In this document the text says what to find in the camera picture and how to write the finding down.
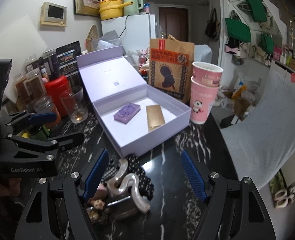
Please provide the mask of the person's left hand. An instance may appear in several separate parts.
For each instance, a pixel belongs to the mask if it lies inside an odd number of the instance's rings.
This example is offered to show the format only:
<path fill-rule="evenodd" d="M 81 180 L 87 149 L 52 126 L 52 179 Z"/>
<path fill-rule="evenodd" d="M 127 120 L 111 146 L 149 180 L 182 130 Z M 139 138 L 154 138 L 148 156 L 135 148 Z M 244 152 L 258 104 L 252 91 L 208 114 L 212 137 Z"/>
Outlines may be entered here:
<path fill-rule="evenodd" d="M 3 186 L 0 184 L 0 197 L 18 196 L 21 191 L 20 182 L 21 179 L 11 178 L 9 179 L 9 186 Z"/>

